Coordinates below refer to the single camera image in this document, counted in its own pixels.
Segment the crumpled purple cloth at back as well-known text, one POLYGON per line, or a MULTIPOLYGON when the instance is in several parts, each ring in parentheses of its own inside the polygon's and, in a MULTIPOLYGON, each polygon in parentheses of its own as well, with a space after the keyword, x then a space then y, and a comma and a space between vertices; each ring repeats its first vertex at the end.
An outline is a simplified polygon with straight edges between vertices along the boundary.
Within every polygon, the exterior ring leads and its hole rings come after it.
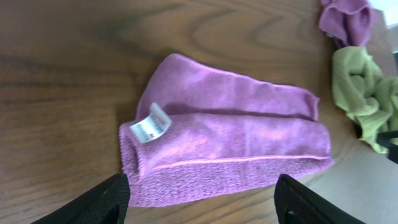
POLYGON ((368 0, 320 0, 320 4, 318 27, 334 38, 338 48, 367 45, 376 20, 368 0))

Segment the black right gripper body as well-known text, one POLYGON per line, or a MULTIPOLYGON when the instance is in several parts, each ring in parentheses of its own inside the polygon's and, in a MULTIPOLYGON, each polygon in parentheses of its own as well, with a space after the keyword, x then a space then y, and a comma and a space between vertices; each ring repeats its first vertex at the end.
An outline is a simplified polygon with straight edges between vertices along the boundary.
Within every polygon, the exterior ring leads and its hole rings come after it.
POLYGON ((380 146, 385 147, 388 150, 387 158, 396 164, 397 163, 397 143, 392 142, 392 140, 395 138, 397 138, 397 131, 382 132, 377 135, 376 142, 380 146))

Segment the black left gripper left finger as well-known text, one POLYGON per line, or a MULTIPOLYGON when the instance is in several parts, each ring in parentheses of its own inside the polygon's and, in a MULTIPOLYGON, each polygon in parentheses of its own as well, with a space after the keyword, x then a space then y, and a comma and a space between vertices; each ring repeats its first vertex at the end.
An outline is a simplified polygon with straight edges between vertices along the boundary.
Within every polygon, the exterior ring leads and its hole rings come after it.
POLYGON ((115 174, 32 224, 123 224, 129 199, 127 175, 115 174))

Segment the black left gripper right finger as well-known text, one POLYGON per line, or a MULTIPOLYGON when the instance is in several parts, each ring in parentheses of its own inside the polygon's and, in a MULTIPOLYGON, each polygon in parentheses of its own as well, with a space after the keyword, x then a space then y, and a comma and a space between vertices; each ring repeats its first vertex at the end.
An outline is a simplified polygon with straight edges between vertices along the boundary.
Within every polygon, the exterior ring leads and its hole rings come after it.
POLYGON ((279 224, 364 224, 287 174, 275 185, 279 224))

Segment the purple microfiber cloth with label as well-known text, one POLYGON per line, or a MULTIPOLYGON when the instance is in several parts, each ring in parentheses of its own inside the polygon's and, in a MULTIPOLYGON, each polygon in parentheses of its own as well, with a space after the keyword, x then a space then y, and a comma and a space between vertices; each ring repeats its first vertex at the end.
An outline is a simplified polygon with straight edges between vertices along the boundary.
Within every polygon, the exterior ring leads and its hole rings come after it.
POLYGON ((278 85, 166 57, 133 121, 119 129, 132 207, 165 207, 266 187, 332 166, 319 99, 278 85))

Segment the crumpled green cloth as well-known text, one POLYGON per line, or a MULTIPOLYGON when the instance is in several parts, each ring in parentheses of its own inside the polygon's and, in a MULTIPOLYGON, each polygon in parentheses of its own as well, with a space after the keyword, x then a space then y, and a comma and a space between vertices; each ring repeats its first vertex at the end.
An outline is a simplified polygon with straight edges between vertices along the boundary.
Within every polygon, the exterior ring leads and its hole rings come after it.
POLYGON ((359 139, 385 154, 381 132, 397 130, 397 77, 383 74, 363 47, 344 47, 332 57, 332 94, 336 106, 362 130, 359 139))

